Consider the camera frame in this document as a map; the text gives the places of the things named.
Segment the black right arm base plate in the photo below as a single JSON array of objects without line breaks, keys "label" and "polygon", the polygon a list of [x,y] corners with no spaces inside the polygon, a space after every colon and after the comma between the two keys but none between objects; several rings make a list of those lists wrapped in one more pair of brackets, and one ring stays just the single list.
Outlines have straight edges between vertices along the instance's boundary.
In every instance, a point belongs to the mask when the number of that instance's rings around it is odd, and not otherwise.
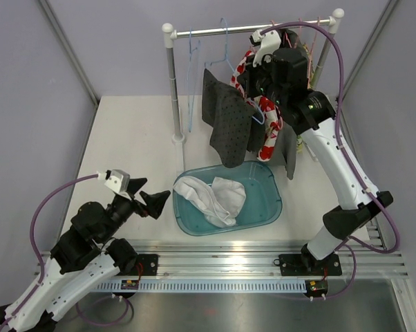
[{"label": "black right arm base plate", "polygon": [[284,277],[300,276],[342,276],[340,259],[337,254],[331,254],[321,261],[307,262],[302,254],[280,254],[273,260],[273,264],[280,268]]}]

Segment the teal plastic basin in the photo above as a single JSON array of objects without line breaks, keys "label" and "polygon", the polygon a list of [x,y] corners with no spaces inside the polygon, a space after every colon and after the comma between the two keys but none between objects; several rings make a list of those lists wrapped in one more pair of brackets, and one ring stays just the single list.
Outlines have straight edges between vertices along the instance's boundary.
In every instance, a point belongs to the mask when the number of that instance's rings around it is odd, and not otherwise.
[{"label": "teal plastic basin", "polygon": [[268,225],[281,214],[282,199],[270,168],[256,161],[245,161],[235,168],[222,165],[192,169],[181,174],[194,176],[211,185],[215,177],[237,181],[244,185],[247,198],[236,217],[236,225],[217,228],[207,222],[202,212],[173,190],[173,210],[180,229],[188,235],[201,237]]}]

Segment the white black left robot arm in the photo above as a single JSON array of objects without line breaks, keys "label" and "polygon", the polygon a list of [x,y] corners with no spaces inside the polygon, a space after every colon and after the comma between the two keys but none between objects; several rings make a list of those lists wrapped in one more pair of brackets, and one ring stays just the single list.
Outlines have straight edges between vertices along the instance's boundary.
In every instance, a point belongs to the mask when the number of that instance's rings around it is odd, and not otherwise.
[{"label": "white black left robot arm", "polygon": [[30,241],[40,264],[39,276],[19,299],[0,306],[0,329],[54,331],[70,308],[102,282],[116,275],[142,277],[150,273],[133,246],[114,234],[132,214],[158,219],[170,191],[147,194],[141,190],[146,178],[132,179],[118,169],[83,176],[70,184],[91,179],[103,182],[113,192],[112,202],[106,207],[94,201],[83,204],[47,259],[35,240]]}]

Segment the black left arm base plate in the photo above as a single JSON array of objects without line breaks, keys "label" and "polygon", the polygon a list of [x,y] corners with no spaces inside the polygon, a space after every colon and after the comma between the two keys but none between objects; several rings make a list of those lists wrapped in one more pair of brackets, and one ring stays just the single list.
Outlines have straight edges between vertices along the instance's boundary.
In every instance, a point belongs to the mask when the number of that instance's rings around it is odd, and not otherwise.
[{"label": "black left arm base plate", "polygon": [[128,272],[122,272],[123,276],[156,276],[158,272],[159,255],[157,254],[139,254],[135,265]]}]

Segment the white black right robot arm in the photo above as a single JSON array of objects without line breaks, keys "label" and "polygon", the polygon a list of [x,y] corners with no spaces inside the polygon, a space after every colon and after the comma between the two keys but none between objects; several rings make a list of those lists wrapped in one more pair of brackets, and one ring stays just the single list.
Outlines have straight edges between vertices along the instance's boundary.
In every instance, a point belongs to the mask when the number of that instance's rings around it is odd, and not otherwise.
[{"label": "white black right robot arm", "polygon": [[316,154],[337,195],[338,206],[323,215],[323,227],[301,249],[301,267],[323,268],[336,249],[393,202],[363,172],[346,147],[339,117],[325,94],[308,86],[308,61],[295,48],[279,48],[259,59],[247,55],[238,82],[250,98],[265,97]]}]

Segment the blue wire hanger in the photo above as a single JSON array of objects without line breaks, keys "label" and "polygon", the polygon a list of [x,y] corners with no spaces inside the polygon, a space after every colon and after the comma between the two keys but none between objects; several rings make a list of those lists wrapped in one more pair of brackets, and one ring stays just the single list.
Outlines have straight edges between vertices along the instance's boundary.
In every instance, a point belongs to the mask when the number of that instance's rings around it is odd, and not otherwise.
[{"label": "blue wire hanger", "polygon": [[[226,62],[231,70],[232,73],[235,73],[235,68],[231,65],[231,62],[229,60],[229,47],[228,47],[228,41],[229,41],[229,27],[226,19],[222,17],[220,19],[220,26],[225,33],[225,43],[224,43],[224,55],[223,58],[218,59],[216,61],[212,62],[205,62],[204,66],[205,68],[211,68],[214,64],[219,64]],[[256,110],[257,116],[252,116],[252,119],[256,121],[258,124],[263,125],[265,124],[265,116],[264,113],[261,111],[261,108],[255,101],[251,99],[245,99],[245,102],[248,103],[248,105],[253,106]]]},{"label": "blue wire hanger", "polygon": [[188,132],[191,133],[193,128],[193,111],[196,98],[196,89],[198,87],[198,67],[201,42],[193,36],[192,28],[189,29],[188,37],[189,61],[187,67],[187,110],[188,110]]}]

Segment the white skirt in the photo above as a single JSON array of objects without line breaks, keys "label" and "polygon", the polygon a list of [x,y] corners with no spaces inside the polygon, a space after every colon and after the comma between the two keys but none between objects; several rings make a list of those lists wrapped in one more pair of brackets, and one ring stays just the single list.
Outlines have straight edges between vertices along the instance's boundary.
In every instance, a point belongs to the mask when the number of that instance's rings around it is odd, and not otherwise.
[{"label": "white skirt", "polygon": [[176,181],[173,189],[217,228],[235,226],[236,217],[247,198],[243,184],[221,177],[215,177],[208,185],[194,176],[183,176]]}]

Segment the dark grey dotted skirt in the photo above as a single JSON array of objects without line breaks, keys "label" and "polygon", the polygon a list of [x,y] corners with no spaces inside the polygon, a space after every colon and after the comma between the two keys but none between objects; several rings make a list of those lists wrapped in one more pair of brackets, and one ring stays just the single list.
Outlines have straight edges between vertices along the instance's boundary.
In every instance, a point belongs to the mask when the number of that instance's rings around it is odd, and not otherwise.
[{"label": "dark grey dotted skirt", "polygon": [[209,144],[226,168],[235,168],[247,152],[258,152],[265,141],[265,126],[255,121],[261,115],[240,91],[204,70],[202,120],[212,127]]}]

